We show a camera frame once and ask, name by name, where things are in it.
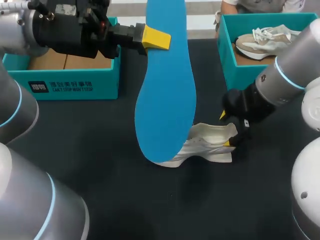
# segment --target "shoe insole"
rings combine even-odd
[[[162,163],[182,148],[196,110],[185,0],[148,0],[146,24],[171,35],[169,50],[148,49],[148,66],[134,119],[144,156]]]

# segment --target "robotic arm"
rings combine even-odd
[[[57,53],[95,58],[119,56],[119,46],[147,55],[146,48],[169,49],[171,36],[145,24],[111,25],[110,0],[0,0],[0,56]],[[39,109],[33,96],[0,62],[0,143],[30,130]]]
[[[274,64],[260,73],[254,83],[244,90],[231,89],[223,96],[222,117],[235,116],[248,128],[306,92],[303,118],[311,128],[320,131],[320,101],[316,101],[320,91],[315,89],[320,84],[315,80],[319,76],[320,19],[317,19],[276,57]],[[245,136],[243,133],[230,139],[230,144],[237,146]]]
[[[304,121],[320,132],[320,19],[313,21],[281,55],[244,90],[231,89],[222,99],[222,118],[237,117],[243,132],[230,138],[237,146],[250,124],[305,93]],[[320,137],[297,157],[291,175],[292,218],[297,240],[320,239]]]

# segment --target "beige sneaker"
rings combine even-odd
[[[226,126],[198,123],[192,126],[188,139],[172,160],[155,162],[155,164],[167,168],[177,168],[191,156],[200,156],[210,162],[231,163],[231,152],[235,147],[224,146],[224,144],[237,134],[238,131],[233,123]]]
[[[236,48],[251,59],[261,60],[267,56],[277,56],[287,48],[300,34],[285,25],[265,27],[252,30],[252,34],[245,34],[235,42]]]

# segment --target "shoe box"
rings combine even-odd
[[[217,39],[221,66],[228,89],[245,89],[269,65],[275,56],[263,60],[248,59],[235,47],[236,39],[251,34],[253,29],[277,27],[284,24],[291,30],[303,31],[317,19],[315,13],[251,13],[223,15]]]
[[[117,23],[117,18],[109,20]],[[37,100],[117,99],[120,61],[100,52],[92,59],[52,49],[40,57],[6,54],[2,60],[9,75]]]

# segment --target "black mat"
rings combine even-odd
[[[194,122],[221,124],[217,42],[191,40],[189,53]],[[232,164],[192,157],[163,168],[143,157],[135,135],[146,67],[146,57],[124,50],[119,99],[41,101],[37,125],[9,147],[84,198],[88,240],[292,240],[291,170],[317,137],[303,122],[301,98],[255,126]]]

